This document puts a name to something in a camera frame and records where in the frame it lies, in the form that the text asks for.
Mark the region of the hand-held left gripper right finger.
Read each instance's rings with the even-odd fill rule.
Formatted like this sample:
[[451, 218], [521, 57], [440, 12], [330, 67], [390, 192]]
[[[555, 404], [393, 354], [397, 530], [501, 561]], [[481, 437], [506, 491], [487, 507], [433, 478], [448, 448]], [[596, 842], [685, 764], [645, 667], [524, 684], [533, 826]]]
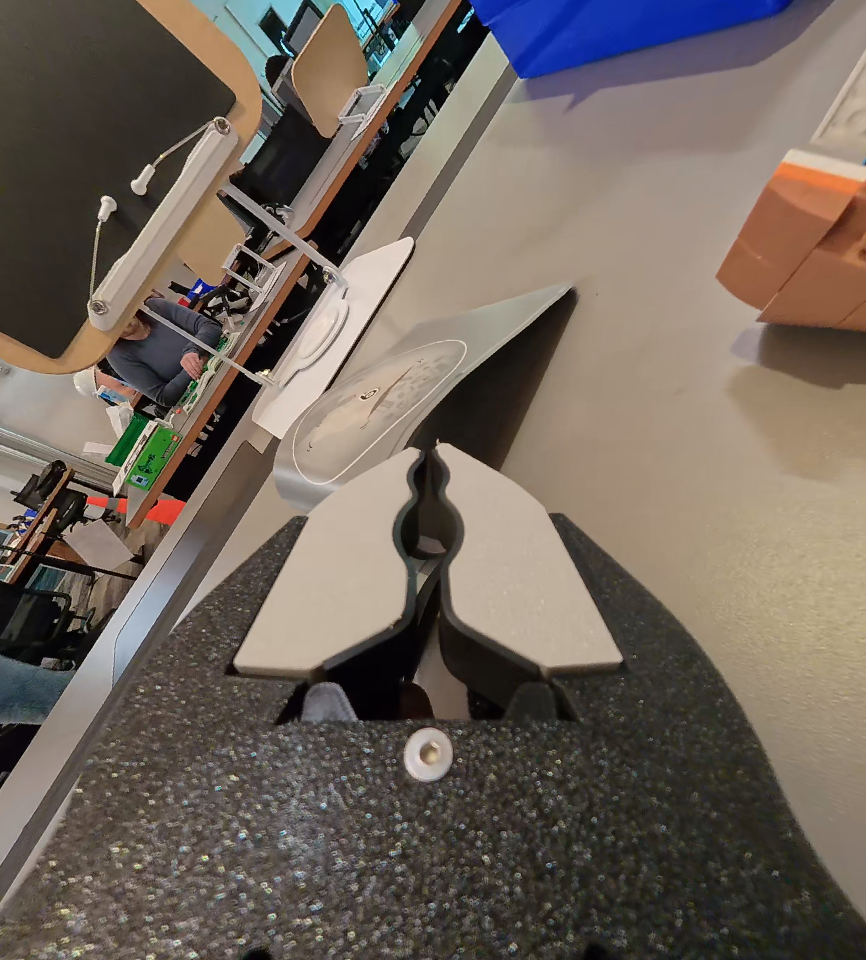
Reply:
[[450, 443], [433, 455], [456, 524], [442, 568], [450, 627], [546, 681], [616, 671], [623, 655], [542, 504]]

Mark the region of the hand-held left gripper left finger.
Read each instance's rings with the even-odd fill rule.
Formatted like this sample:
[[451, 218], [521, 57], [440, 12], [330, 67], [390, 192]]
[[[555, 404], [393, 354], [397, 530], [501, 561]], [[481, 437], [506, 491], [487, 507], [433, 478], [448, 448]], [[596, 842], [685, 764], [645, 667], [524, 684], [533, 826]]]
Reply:
[[405, 630], [424, 461], [407, 448], [308, 514], [234, 656], [236, 673], [311, 681]]

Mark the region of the brown toy brick model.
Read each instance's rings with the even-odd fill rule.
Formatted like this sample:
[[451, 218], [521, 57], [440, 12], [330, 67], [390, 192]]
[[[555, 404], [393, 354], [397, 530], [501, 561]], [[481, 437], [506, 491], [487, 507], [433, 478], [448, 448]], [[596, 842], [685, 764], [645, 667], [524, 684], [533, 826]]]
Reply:
[[775, 169], [717, 280], [764, 324], [866, 332], [866, 51]]

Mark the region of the grey desk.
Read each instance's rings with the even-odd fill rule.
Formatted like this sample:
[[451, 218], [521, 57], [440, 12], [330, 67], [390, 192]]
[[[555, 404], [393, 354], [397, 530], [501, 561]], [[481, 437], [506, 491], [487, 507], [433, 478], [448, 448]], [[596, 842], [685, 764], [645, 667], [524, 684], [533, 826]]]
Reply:
[[558, 282], [468, 393], [566, 515], [631, 658], [582, 719], [283, 725], [224, 672], [301, 520], [239, 428], [0, 791], [0, 958], [866, 958], [866, 334], [757, 323], [715, 279], [866, 49], [866, 2], [486, 81], [350, 358]]

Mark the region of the orange cone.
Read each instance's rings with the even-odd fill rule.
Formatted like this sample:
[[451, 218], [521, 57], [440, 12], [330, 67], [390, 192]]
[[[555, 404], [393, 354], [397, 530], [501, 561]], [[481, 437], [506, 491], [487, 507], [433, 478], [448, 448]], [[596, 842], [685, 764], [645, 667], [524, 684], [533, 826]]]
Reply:
[[[102, 510], [104, 514], [112, 515], [125, 515], [128, 507], [128, 501], [126, 498], [105, 496], [89, 496], [86, 499], [86, 504], [91, 508]], [[185, 507], [185, 501], [170, 498], [160, 498], [148, 511], [147, 519], [151, 522], [172, 526]]]

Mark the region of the grey instruction booklet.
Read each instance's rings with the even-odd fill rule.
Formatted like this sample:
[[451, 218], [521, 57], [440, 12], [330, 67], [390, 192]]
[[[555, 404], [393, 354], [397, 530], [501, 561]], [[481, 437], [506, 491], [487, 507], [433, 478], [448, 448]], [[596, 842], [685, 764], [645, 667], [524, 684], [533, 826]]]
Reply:
[[451, 390], [573, 291], [559, 283], [417, 324], [294, 420], [273, 462], [280, 498], [307, 514], [406, 449]]

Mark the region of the green box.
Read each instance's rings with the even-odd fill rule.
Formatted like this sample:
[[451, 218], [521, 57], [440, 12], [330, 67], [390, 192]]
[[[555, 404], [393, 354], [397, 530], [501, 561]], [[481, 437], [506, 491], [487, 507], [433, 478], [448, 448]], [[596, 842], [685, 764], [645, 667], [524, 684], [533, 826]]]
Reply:
[[126, 487], [148, 491], [173, 457], [182, 439], [171, 425], [130, 410], [132, 417], [104, 462], [117, 470], [112, 493]]

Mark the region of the black wood-rimmed panel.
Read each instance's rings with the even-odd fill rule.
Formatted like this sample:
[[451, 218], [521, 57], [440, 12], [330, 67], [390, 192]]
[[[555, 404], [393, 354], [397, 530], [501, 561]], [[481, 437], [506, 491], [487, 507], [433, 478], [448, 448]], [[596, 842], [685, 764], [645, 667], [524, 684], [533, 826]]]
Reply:
[[[91, 278], [135, 238], [193, 142], [223, 116], [239, 147], [260, 119], [258, 79], [193, 2], [0, 2], [0, 360], [76, 373]], [[243, 230], [216, 200], [175, 260], [208, 280]]]

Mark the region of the small wooden panel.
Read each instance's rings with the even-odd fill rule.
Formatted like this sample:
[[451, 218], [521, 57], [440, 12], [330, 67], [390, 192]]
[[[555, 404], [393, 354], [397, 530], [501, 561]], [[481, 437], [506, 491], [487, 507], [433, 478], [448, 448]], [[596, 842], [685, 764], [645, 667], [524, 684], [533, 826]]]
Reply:
[[341, 4], [331, 6], [319, 20], [295, 58], [291, 80], [314, 129], [332, 139], [341, 118], [368, 86], [359, 37]]

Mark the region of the blue plastic bin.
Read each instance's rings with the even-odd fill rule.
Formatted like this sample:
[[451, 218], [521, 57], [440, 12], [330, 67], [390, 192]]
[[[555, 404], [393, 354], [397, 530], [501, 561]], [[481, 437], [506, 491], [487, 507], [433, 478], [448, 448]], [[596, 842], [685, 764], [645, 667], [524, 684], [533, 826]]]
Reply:
[[742, 26], [789, 1], [472, 1], [516, 76], [559, 71]]

